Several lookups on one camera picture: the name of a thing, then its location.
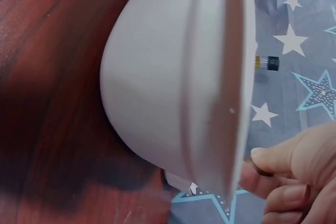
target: finger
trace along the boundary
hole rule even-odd
[[[299,182],[295,179],[277,176],[261,176],[250,164],[246,162],[243,162],[241,171],[239,181],[240,187],[262,199],[266,199],[271,191],[280,186],[299,184]]]
[[[261,224],[298,224],[301,218],[301,212],[269,212],[264,215]]]
[[[284,178],[296,179],[296,177],[293,173],[279,173],[279,174],[277,174],[277,176],[284,177]]]
[[[300,133],[272,148],[254,148],[251,150],[251,159],[261,170],[267,173],[292,173],[293,152],[305,134],[305,132]]]
[[[336,178],[318,194],[302,224],[336,223]]]
[[[305,206],[310,197],[308,185],[285,185],[274,189],[266,199],[268,212],[295,211]]]

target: star pattern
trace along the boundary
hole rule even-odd
[[[309,91],[306,99],[297,111],[323,107],[331,120],[336,120],[336,89],[332,87],[330,75],[325,70],[318,81],[293,73],[301,84]]]
[[[286,0],[286,1],[284,2],[284,4],[289,5],[290,8],[292,8],[292,11],[295,10],[295,7],[302,7],[302,6],[299,4],[298,0]]]
[[[334,16],[334,20],[336,22],[336,9],[333,6],[331,6],[331,11],[332,11],[332,15]],[[324,31],[327,33],[336,35],[336,26],[330,27]]]
[[[290,24],[288,24],[286,35],[274,35],[273,37],[280,40],[284,44],[284,48],[282,50],[283,55],[291,51],[295,51],[302,56],[305,56],[300,45],[308,38],[303,36],[296,36]]]
[[[264,103],[260,108],[251,105],[256,112],[256,115],[252,118],[252,121],[264,121],[269,127],[271,126],[271,118],[278,116],[278,114],[269,112],[267,103]]]
[[[240,187],[237,188],[236,193],[233,197],[230,207],[227,207],[228,204],[221,198],[219,195],[214,195],[209,191],[201,191],[198,187],[196,189],[195,195],[185,194],[180,192],[176,195],[172,203],[181,203],[181,202],[193,202],[198,200],[211,200],[215,205],[217,211],[219,212],[220,216],[222,217],[225,224],[234,224],[235,223],[235,213],[236,213],[236,201],[237,195],[246,194],[248,191],[241,189]]]

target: black cap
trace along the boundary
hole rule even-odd
[[[279,57],[268,56],[267,70],[278,71],[280,65]]]

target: fingernail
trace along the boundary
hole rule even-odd
[[[307,194],[309,194],[307,185],[293,185],[283,192],[283,199],[286,202],[304,201],[307,199]]]
[[[261,148],[261,147],[258,147],[258,148],[253,148],[251,150],[251,157],[254,157],[254,156],[257,156],[259,153],[263,152],[265,148]]]
[[[299,223],[301,218],[301,212],[284,212],[279,214],[279,222],[277,223]]]

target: blue star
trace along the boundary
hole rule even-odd
[[[245,194],[245,193],[248,193],[248,192],[243,189],[238,188],[231,202],[231,207],[228,209],[225,208],[225,203],[221,200],[220,196],[216,197],[214,194],[211,194],[208,191],[205,193],[199,189],[197,190],[197,193],[195,196],[191,196],[183,192],[179,193],[173,198],[172,203],[191,202],[191,201],[206,200],[206,199],[212,200],[220,216],[222,217],[224,223],[234,224],[237,195]]]
[[[335,22],[336,22],[336,9],[333,6],[331,6],[331,10],[332,10],[332,14],[334,15]],[[324,31],[326,31],[327,33],[336,35],[336,26],[328,28]]]
[[[318,81],[293,73],[301,84],[309,91],[307,98],[301,103],[297,111],[323,107],[329,117],[336,120],[336,89],[332,87],[330,75],[327,70]]]

